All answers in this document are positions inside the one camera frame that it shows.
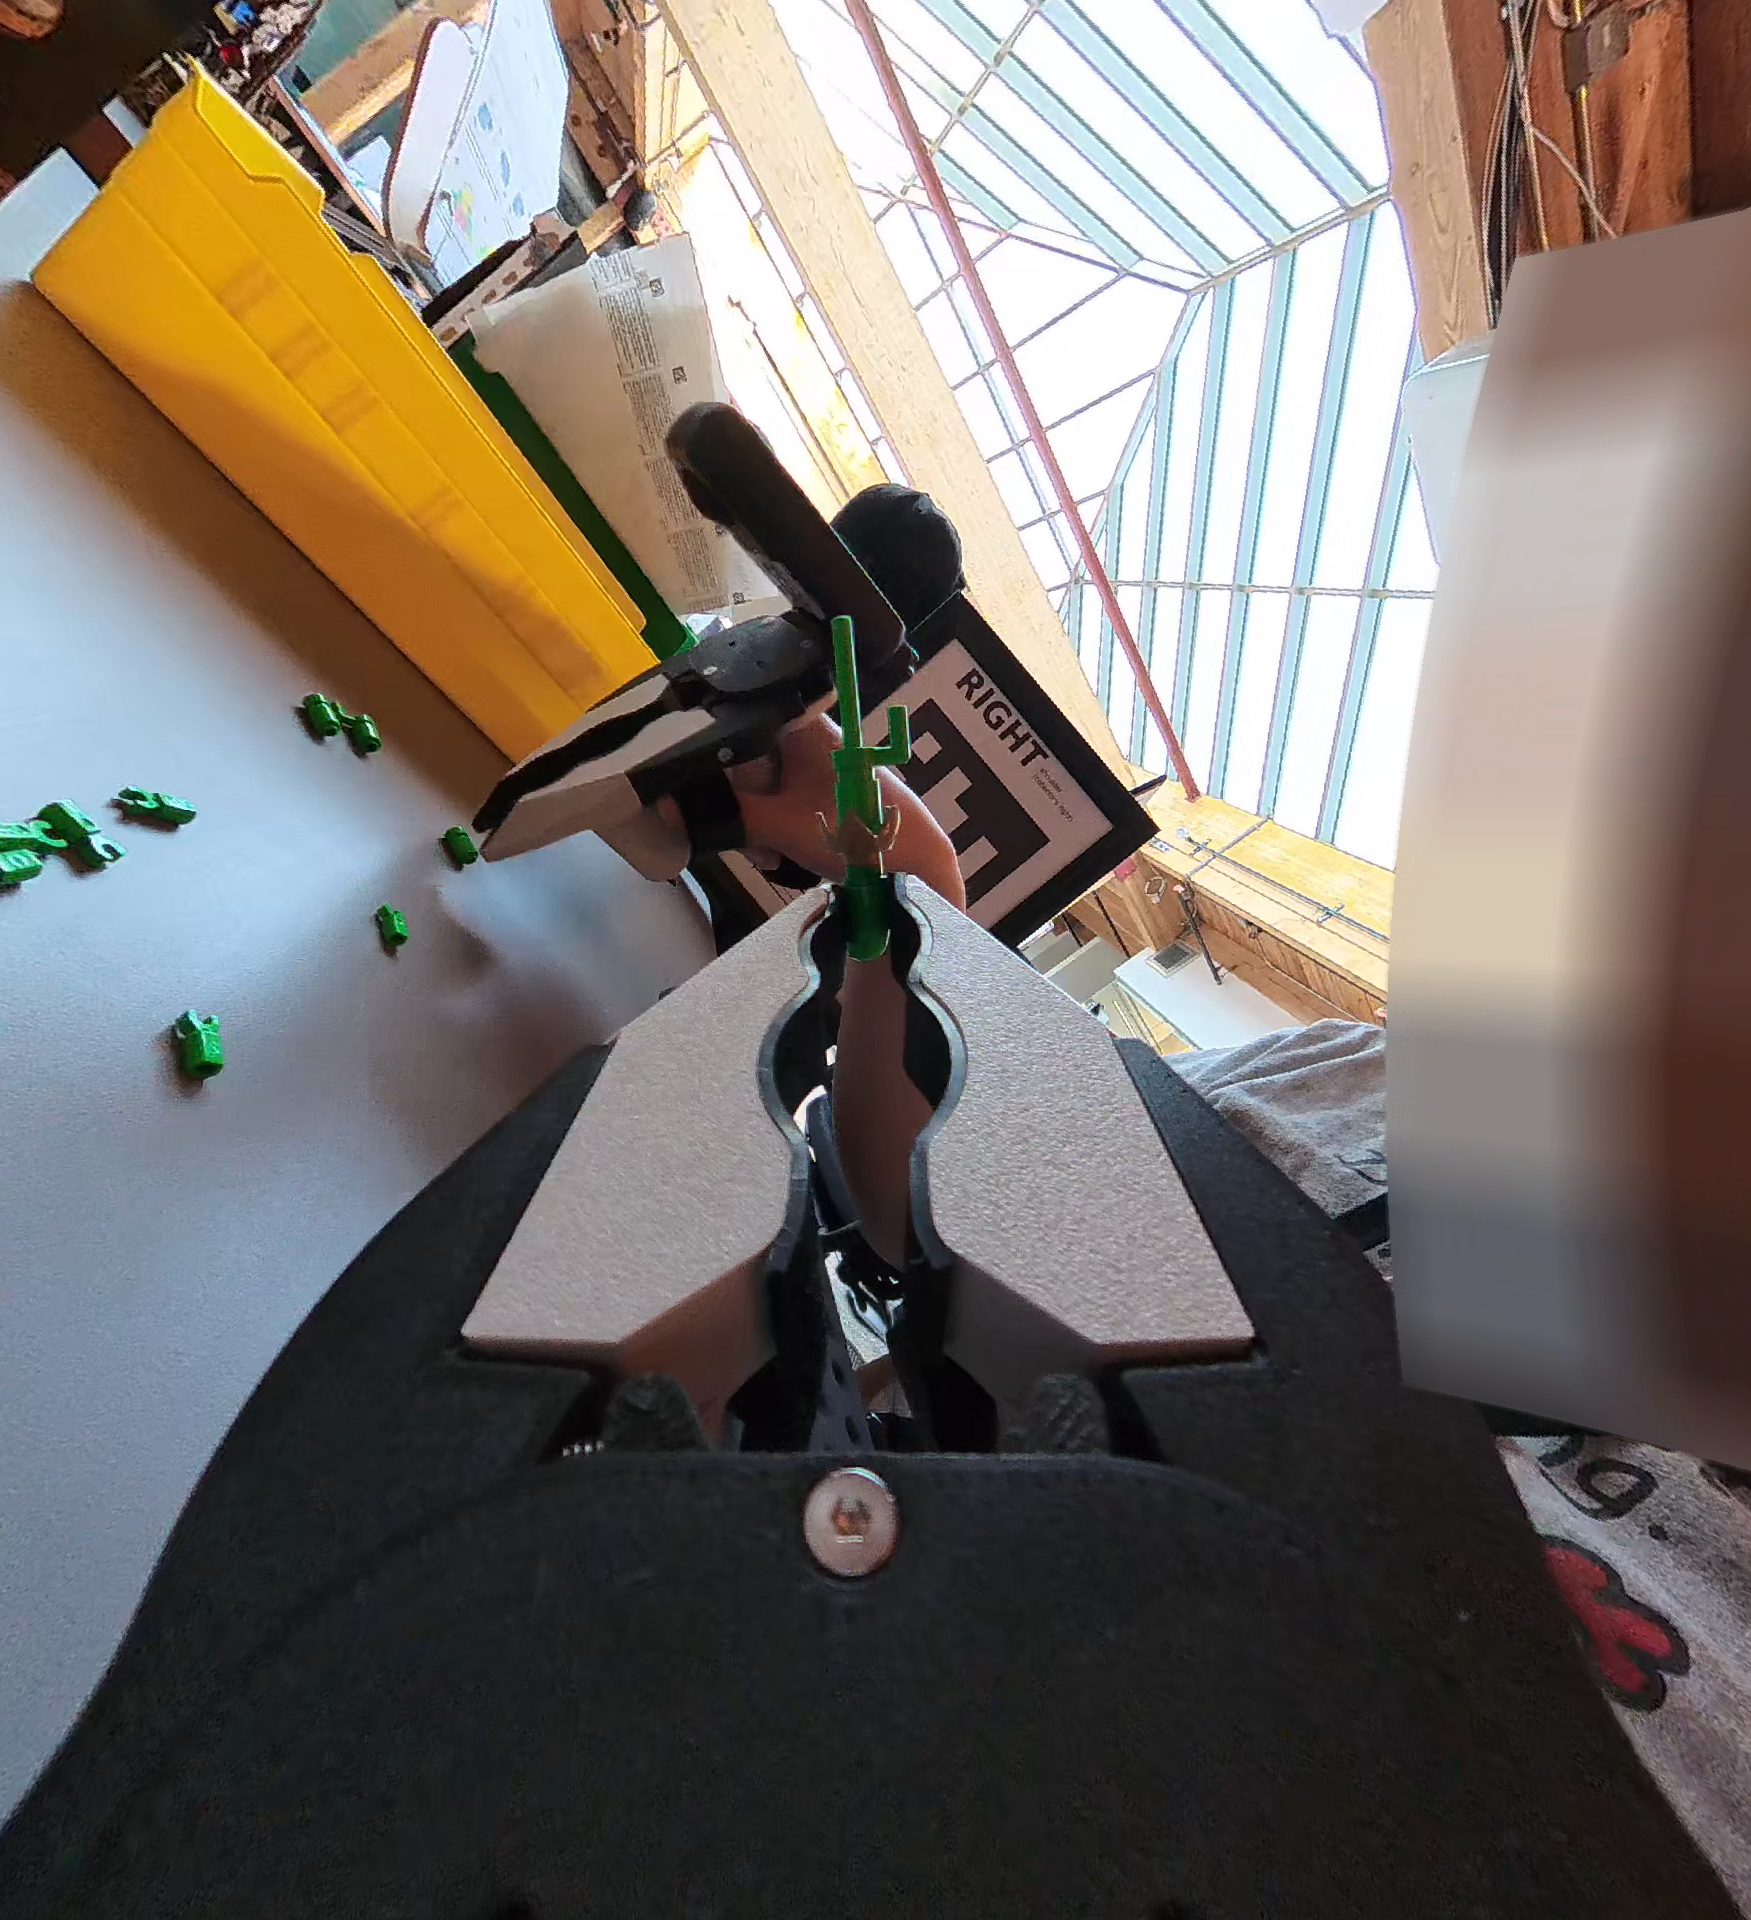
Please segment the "white printed plastic bag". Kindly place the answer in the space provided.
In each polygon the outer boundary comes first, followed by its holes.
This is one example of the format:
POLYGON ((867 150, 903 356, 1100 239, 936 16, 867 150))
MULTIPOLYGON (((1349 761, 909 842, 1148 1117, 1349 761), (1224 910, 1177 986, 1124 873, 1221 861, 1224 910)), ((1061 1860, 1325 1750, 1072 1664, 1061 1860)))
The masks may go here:
POLYGON ((727 398, 690 236, 599 252, 487 305, 472 333, 477 364, 524 403, 669 611, 777 597, 690 503, 665 451, 681 412, 727 398))

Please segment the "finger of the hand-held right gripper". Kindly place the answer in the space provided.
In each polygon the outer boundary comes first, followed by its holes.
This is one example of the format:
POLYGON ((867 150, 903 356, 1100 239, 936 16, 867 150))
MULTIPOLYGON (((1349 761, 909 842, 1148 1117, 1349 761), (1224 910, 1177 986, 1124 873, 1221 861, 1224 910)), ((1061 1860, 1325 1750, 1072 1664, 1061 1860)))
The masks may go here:
POLYGON ((664 800, 702 777, 720 775, 726 736, 714 715, 677 715, 621 751, 561 771, 556 745, 513 771, 477 812, 477 854, 505 861, 593 833, 639 876, 677 877, 696 857, 685 819, 664 800))
POLYGON ((697 682, 675 678, 638 678, 588 708, 556 741, 561 771, 609 756, 638 741, 648 728, 677 715, 697 713, 697 682))

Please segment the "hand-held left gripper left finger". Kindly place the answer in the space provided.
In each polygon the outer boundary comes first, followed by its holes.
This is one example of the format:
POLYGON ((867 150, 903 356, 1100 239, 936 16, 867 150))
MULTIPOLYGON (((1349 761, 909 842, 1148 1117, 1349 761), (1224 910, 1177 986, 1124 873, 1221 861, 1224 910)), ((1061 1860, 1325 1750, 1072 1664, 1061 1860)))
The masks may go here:
POLYGON ((788 1403, 760 1437, 831 1435, 809 1155, 773 1078, 826 906, 796 898, 621 1028, 461 1323, 472 1355, 668 1375, 702 1414, 768 1378, 788 1403))

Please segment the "scattered green lego pieces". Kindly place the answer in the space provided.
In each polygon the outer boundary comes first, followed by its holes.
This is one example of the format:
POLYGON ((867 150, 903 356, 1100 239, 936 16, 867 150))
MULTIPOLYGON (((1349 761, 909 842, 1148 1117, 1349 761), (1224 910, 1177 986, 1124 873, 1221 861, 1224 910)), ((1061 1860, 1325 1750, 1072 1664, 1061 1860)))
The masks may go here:
MULTIPOLYGON (((350 709, 333 697, 310 691, 295 708, 299 724, 315 741, 344 739, 353 753, 379 753, 383 739, 376 722, 362 709, 350 709)), ((143 828, 186 828, 197 819, 197 806, 167 789, 126 784, 111 804, 124 825, 143 828)), ((73 800, 56 799, 15 822, 0 822, 0 893, 9 893, 46 871, 51 857, 62 857, 85 873, 104 871, 122 855, 118 840, 101 828, 90 812, 73 800)), ((215 1015, 184 1011, 167 1026, 167 1042, 177 1075, 194 1085, 225 1069, 222 1026, 215 1015)))

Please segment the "grey printed shirt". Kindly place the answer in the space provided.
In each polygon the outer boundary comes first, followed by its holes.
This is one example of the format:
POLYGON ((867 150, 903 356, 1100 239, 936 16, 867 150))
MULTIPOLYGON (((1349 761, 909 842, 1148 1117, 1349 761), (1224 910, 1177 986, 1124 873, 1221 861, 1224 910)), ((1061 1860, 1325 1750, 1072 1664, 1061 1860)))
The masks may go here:
MULTIPOLYGON (((1381 1026, 1314 1021, 1168 1064, 1392 1278, 1381 1026)), ((1488 1423, 1600 1690, 1751 1915, 1751 1468, 1533 1414, 1488 1423)))

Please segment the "red ceiling pipe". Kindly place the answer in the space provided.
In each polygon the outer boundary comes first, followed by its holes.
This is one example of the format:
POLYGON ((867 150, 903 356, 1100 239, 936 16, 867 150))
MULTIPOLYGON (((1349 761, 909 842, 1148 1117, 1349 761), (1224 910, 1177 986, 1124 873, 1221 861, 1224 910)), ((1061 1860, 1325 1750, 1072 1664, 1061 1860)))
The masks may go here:
POLYGON ((1197 800, 1199 789, 1191 772, 1191 766, 1185 758, 1184 746, 1174 731, 1174 722, 1168 713, 1168 708, 1159 696, 1157 686, 1153 684, 1151 669, 1143 660, 1132 624, 1124 611, 1120 591, 1115 588, 1100 549, 1078 512, 1078 503, 1069 487, 1064 472, 1054 455, 1047 426, 1040 418, 1037 402, 1030 398, 1028 386, 1023 377, 1023 372, 1017 364, 1013 345, 1007 336, 1005 325, 996 312, 994 303, 988 297, 986 285, 982 280, 976 256, 971 252, 965 237, 961 234, 957 213, 950 200, 950 193, 943 186, 943 179, 937 173, 936 159, 925 144, 914 112, 908 105, 908 99, 901 88, 901 79, 894 68, 883 37, 878 28, 878 23, 865 2, 845 2, 845 16, 850 23, 857 39, 862 40, 865 54, 873 66, 873 72, 880 80, 880 86, 885 94, 887 109, 894 116, 895 130, 901 137, 901 144, 909 156, 914 170, 922 178, 923 192, 934 208, 936 224, 941 230, 941 236, 953 255, 957 268, 957 280, 965 289, 971 300, 976 307, 976 315, 986 333, 988 345, 992 348, 992 358, 1003 374, 1009 393, 1013 396, 1015 408, 1026 427, 1028 444, 1045 469, 1050 491, 1054 493, 1054 503, 1061 508, 1062 520, 1076 542, 1078 560, 1085 568, 1088 579, 1095 587, 1095 593, 1101 600, 1104 616, 1112 627, 1112 634, 1127 660, 1127 667, 1134 678, 1136 691, 1139 693, 1149 717, 1159 731, 1170 769, 1179 781, 1184 794, 1190 800, 1197 800))

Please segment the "green lego bamboo stem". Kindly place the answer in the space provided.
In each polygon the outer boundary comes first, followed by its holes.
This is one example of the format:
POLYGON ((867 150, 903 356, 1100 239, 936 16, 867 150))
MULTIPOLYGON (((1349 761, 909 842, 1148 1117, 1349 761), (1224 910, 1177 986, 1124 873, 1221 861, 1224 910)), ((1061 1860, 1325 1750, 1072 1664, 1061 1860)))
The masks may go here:
POLYGON ((831 620, 832 691, 838 711, 838 746, 832 751, 835 816, 826 820, 826 845, 837 851, 842 876, 835 888, 832 914, 842 927, 845 955, 857 963, 878 961, 890 948, 894 903, 887 857, 901 819, 887 804, 881 771, 912 755, 909 713, 887 708, 887 739, 867 745, 862 731, 852 620, 831 620))

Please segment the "green plastic bin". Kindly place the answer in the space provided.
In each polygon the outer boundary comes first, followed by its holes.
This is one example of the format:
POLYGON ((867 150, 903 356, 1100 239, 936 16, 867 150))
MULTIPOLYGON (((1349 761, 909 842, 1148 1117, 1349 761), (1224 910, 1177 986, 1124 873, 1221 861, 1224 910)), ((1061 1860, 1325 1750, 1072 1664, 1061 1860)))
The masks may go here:
POLYGON ((563 515, 568 516, 578 540, 587 546, 587 556, 599 560, 604 573, 631 600, 635 607, 631 622, 639 627, 653 657, 669 660, 690 650, 696 643, 696 635, 653 587, 648 573, 633 559, 609 520, 599 512, 549 436, 530 418, 527 403, 513 392, 501 375, 486 372, 479 364, 473 334, 466 333, 450 348, 450 356, 487 408, 501 434, 506 434, 527 465, 551 493, 563 515))

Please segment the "white instruction sheet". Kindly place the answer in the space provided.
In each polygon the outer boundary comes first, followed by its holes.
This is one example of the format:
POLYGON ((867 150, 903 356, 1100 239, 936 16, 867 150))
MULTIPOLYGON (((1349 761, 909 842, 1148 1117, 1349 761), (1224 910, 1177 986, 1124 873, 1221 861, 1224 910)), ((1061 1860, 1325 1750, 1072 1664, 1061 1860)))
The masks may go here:
POLYGON ((445 286, 551 213, 568 96, 547 2, 428 24, 383 179, 385 230, 407 264, 445 286))

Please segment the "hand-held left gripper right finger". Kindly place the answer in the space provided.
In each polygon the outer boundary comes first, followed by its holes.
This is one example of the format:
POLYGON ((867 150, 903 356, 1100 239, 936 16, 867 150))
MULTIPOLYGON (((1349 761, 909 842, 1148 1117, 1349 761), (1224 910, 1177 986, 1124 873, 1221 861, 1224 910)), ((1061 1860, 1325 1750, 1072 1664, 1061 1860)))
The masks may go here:
POLYGON ((894 893, 894 1337, 919 1418, 1247 1360, 1247 1306, 1115 1037, 934 890, 894 893))

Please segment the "person's right hand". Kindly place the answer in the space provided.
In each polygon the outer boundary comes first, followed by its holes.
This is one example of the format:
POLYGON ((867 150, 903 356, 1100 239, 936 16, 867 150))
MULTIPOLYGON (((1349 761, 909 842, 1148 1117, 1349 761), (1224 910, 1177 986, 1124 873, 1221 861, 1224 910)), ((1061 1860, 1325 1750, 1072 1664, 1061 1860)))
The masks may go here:
MULTIPOLYGON (((837 748, 838 728, 816 713, 786 728, 773 756, 729 777, 754 861, 786 857, 821 877, 840 876, 842 864, 822 828, 835 815, 837 748)), ((905 781, 881 772, 880 782, 897 816, 890 868, 961 908, 950 836, 905 781)), ((887 958, 842 963, 832 1127, 862 1236, 890 1265, 908 1261, 912 1153, 931 1111, 903 1059, 908 1006, 903 980, 887 958)))

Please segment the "black lego box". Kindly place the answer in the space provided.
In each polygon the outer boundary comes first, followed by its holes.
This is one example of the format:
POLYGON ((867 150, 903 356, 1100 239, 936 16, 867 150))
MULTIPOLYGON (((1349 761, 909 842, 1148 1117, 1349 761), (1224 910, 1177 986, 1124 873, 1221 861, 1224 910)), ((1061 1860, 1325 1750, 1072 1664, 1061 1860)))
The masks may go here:
POLYGON ((0 202, 212 13, 212 2, 0 2, 0 202))

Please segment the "yellow plastic bin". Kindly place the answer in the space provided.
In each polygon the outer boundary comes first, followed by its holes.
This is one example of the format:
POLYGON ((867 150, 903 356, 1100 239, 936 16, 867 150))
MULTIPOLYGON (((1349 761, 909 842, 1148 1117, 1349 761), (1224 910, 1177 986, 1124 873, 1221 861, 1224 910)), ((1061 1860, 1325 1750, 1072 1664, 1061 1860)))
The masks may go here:
POLYGON ((513 761, 653 667, 475 388, 200 66, 31 282, 513 761))

